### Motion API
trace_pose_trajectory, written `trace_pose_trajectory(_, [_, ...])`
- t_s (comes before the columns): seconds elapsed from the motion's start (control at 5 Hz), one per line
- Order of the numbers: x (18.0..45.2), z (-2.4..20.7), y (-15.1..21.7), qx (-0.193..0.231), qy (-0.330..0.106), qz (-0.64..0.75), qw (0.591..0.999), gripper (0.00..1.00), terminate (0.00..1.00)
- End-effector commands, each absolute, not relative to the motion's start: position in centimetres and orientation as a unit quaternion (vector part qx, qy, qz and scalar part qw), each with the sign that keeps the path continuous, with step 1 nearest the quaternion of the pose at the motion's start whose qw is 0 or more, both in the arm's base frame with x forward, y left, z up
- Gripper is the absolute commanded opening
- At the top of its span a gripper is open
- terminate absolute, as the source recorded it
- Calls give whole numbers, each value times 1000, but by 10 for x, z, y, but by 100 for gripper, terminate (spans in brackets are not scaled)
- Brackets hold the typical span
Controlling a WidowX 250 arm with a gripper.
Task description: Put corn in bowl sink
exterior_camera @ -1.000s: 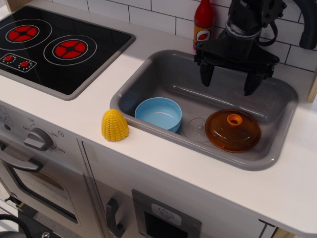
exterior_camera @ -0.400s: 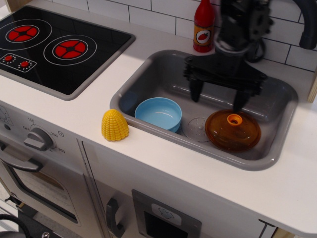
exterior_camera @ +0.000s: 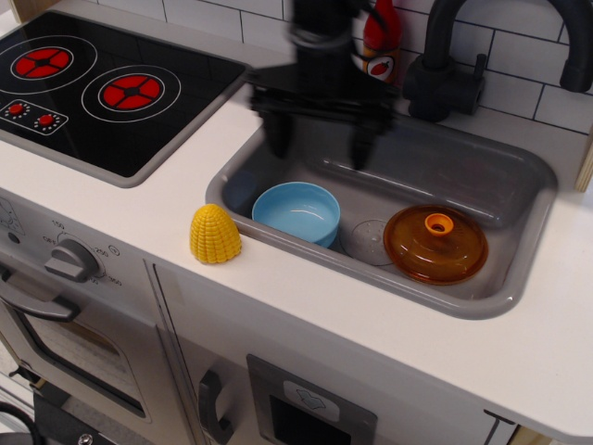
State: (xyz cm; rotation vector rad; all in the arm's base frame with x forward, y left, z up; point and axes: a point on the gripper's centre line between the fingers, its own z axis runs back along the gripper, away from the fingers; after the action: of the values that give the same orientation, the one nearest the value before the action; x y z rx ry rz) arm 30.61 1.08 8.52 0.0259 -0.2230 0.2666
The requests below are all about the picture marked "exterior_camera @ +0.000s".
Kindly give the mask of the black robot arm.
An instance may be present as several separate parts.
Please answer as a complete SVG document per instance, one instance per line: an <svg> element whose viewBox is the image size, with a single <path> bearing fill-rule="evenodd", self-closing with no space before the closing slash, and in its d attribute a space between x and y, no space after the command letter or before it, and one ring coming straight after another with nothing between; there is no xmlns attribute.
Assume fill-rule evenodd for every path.
<svg viewBox="0 0 593 445"><path fill-rule="evenodd" d="M251 107L263 120L272 152L279 158L291 145L296 116L352 126L349 156L364 168L375 138L391 125L395 87L360 70L353 40L353 20L369 13L382 32L395 23L368 1L295 1L289 38L293 64L253 71Z"/></svg>

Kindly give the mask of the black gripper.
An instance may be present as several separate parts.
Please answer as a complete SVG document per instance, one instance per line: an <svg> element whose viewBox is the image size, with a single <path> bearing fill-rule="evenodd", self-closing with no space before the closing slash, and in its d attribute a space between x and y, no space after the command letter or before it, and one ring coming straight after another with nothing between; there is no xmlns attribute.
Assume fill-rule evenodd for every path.
<svg viewBox="0 0 593 445"><path fill-rule="evenodd" d="M296 62L255 70L252 108L263 119L271 152L283 159L293 119L307 117L355 125L349 156L355 171L369 160L375 139L391 125L396 89L358 68L353 44L299 46Z"/></svg>

